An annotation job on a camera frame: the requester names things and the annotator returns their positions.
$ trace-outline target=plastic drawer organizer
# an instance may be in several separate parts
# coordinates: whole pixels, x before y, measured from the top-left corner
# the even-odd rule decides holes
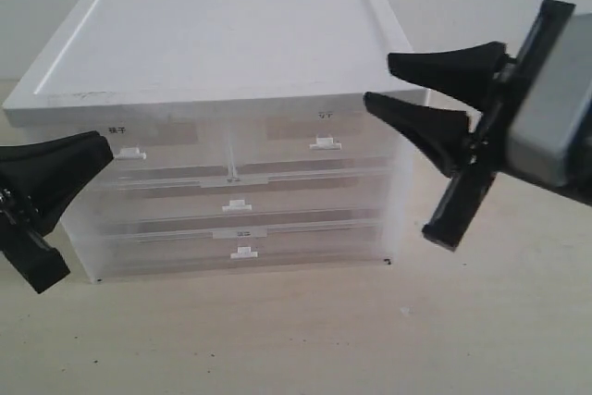
[[[411,147],[366,91],[410,51],[387,0],[80,0],[4,104],[116,160],[63,225],[92,281],[393,257]]]

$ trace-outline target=black clamp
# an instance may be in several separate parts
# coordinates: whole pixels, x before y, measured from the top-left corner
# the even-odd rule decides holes
[[[435,54],[390,54],[394,76],[444,93],[480,111],[474,131],[463,111],[412,105],[377,93],[364,96],[366,109],[417,146],[450,184],[424,236],[454,251],[498,172],[576,201],[592,204],[592,181],[550,188],[512,170],[505,154],[508,128],[537,78],[575,5],[544,0],[517,57],[491,42]]]
[[[69,274],[43,237],[112,160],[109,143],[96,131],[0,147],[0,251],[38,293]]]

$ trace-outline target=white plastic storage box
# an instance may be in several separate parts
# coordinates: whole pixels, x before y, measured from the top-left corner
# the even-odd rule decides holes
[[[387,0],[80,0],[4,104],[116,160],[63,225],[92,281],[390,259],[411,147],[363,93],[410,51]]]

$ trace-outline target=table surface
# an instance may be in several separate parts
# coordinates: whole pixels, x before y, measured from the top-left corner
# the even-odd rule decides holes
[[[426,50],[515,48],[539,0],[390,1]],[[0,392],[589,393],[592,210],[499,177],[452,254],[420,235],[446,181],[415,167],[392,266],[94,286],[57,230],[73,273],[44,295],[0,262]]]

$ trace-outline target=white lid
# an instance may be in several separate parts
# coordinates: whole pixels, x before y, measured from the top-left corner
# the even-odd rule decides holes
[[[80,0],[4,108],[21,126],[72,107],[92,119],[147,104],[302,108],[293,98],[363,109],[366,91],[417,89],[389,75],[390,51],[411,48],[387,0]],[[250,99],[260,106],[238,106]]]

